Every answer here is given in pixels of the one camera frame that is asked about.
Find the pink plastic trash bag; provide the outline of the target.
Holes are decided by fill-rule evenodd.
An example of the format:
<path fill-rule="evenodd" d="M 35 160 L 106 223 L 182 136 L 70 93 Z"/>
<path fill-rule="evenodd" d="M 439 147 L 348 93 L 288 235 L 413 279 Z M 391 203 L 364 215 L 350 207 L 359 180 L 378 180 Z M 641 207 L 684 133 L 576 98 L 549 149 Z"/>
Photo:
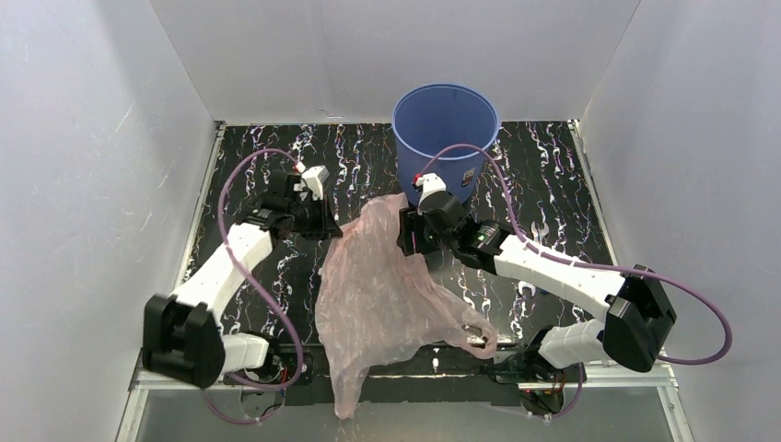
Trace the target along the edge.
<path fill-rule="evenodd" d="M 341 419 L 354 416 L 373 366 L 410 360 L 424 345 L 445 342 L 479 359 L 497 349 L 497 330 L 429 274 L 421 255 L 396 244 L 407 199 L 369 200 L 332 240 L 321 267 L 315 323 Z"/>

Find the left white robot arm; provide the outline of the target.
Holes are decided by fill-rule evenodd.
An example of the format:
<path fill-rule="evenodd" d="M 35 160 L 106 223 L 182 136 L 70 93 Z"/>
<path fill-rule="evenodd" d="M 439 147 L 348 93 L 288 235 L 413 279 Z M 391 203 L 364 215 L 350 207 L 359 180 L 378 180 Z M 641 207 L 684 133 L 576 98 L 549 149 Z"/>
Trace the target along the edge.
<path fill-rule="evenodd" d="M 235 265 L 253 270 L 292 234 L 341 237 L 325 196 L 328 179 L 324 166 L 273 171 L 266 190 L 229 227 L 227 243 L 170 294 L 150 297 L 144 308 L 144 369 L 205 389 L 227 373 L 264 365 L 267 339 L 219 329 L 229 300 L 246 280 Z"/>

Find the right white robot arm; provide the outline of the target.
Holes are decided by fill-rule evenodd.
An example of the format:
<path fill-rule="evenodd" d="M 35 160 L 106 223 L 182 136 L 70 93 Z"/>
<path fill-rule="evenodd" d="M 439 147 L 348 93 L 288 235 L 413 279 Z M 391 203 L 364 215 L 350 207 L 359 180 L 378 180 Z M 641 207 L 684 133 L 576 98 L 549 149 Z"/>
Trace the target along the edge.
<path fill-rule="evenodd" d="M 646 269 L 591 269 L 585 262 L 522 240 L 506 222 L 475 220 L 449 192 L 435 192 L 418 208 L 399 211 L 397 245 L 403 254 L 446 250 L 463 265 L 529 283 L 590 314 L 590 320 L 538 332 L 522 354 L 535 368 L 564 369 L 612 360 L 635 372 L 654 366 L 676 313 Z"/>

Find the blue plastic trash bin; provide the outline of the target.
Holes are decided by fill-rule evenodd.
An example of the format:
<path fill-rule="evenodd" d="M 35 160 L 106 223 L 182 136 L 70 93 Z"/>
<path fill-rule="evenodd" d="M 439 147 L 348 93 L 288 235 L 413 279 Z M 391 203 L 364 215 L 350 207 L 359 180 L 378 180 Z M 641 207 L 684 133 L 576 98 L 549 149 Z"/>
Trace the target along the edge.
<path fill-rule="evenodd" d="M 451 145 L 468 145 L 449 151 L 426 170 L 437 174 L 447 191 L 466 204 L 485 165 L 485 157 L 472 147 L 484 151 L 492 147 L 501 120 L 490 101 L 479 93 L 459 85 L 431 84 L 400 98 L 393 109 L 391 126 L 397 177 L 412 205 L 420 199 L 420 192 L 413 187 L 414 178 L 431 158 Z"/>

